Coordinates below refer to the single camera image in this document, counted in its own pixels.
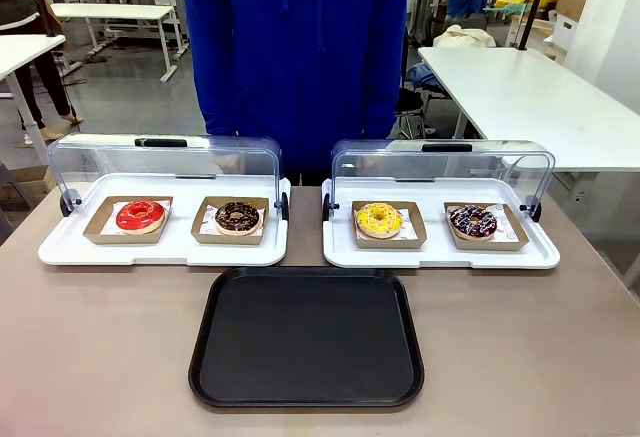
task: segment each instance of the donut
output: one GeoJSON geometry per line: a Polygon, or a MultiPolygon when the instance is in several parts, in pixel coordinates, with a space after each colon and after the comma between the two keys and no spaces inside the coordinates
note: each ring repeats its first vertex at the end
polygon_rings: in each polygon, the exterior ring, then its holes
{"type": "Polygon", "coordinates": [[[246,202],[227,202],[218,209],[216,228],[225,235],[249,235],[260,226],[260,213],[246,202]]]}
{"type": "Polygon", "coordinates": [[[126,234],[149,234],[165,219],[164,207],[157,202],[130,202],[116,215],[116,225],[126,234]]]}
{"type": "Polygon", "coordinates": [[[356,214],[358,228],[374,239],[388,239],[402,228],[402,214],[389,204],[373,203],[356,214]]]}
{"type": "Polygon", "coordinates": [[[463,205],[449,211],[454,233],[465,240],[489,240],[498,229],[498,219],[477,205],[463,205]]]}

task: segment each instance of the person's foot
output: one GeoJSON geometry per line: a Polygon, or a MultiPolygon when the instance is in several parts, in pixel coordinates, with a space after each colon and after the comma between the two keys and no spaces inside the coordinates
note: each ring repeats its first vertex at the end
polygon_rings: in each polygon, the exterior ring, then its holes
{"type": "Polygon", "coordinates": [[[84,119],[82,117],[78,117],[77,115],[74,116],[73,114],[61,115],[60,118],[71,123],[71,125],[79,125],[84,122],[84,119]]]}
{"type": "Polygon", "coordinates": [[[48,127],[43,127],[42,129],[40,129],[40,133],[42,134],[42,138],[47,141],[47,140],[58,140],[61,139],[62,137],[64,137],[64,134],[61,134],[59,132],[56,132],[54,130],[51,130],[48,127]]]}

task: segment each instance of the black tray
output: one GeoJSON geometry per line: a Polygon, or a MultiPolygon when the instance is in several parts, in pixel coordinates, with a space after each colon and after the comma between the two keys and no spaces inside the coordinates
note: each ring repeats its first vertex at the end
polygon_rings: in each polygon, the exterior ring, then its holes
{"type": "Polygon", "coordinates": [[[400,281],[374,269],[233,269],[211,286],[189,384],[215,407],[394,407],[424,371],[400,281]]]}

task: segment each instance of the white tray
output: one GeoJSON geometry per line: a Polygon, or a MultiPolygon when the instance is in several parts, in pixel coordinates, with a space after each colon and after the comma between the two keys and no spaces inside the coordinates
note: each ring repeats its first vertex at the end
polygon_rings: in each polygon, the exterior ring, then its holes
{"type": "MultiPolygon", "coordinates": [[[[38,250],[50,265],[216,265],[266,266],[280,261],[287,249],[289,222],[274,208],[270,176],[221,175],[215,180],[176,179],[154,174],[108,174],[83,195],[82,205],[56,226],[38,250]],[[160,242],[155,245],[96,245],[82,235],[87,223],[111,195],[172,195],[173,205],[160,242]],[[204,245],[191,235],[193,219],[206,196],[268,197],[269,221],[260,245],[204,245]]],[[[82,184],[69,187],[82,193],[82,184]]],[[[290,198],[291,184],[280,181],[290,198]]]]}
{"type": "MultiPolygon", "coordinates": [[[[476,269],[550,269],[560,253],[542,227],[518,210],[513,189],[496,179],[435,179],[425,183],[396,183],[393,179],[341,178],[336,193],[339,209],[323,222],[325,258],[339,267],[473,267],[476,269]],[[356,200],[416,202],[427,228],[427,241],[415,250],[360,249],[356,246],[351,203],[356,200]],[[501,202],[518,217],[530,242],[515,252],[458,250],[445,221],[444,202],[501,202]]],[[[331,181],[322,196],[331,194],[331,181]]]]}

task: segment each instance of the clear plastic lid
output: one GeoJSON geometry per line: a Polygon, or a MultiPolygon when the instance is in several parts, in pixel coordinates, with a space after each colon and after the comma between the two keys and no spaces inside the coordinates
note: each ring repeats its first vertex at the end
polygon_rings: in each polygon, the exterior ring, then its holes
{"type": "Polygon", "coordinates": [[[497,179],[507,183],[536,215],[555,159],[538,144],[488,140],[357,140],[333,149],[331,208],[340,186],[353,179],[434,182],[438,179],[497,179]]]}
{"type": "Polygon", "coordinates": [[[271,139],[71,134],[53,143],[48,157],[68,212],[82,203],[86,184],[108,174],[212,180],[220,175],[273,176],[276,207],[280,205],[280,148],[271,139]]]}

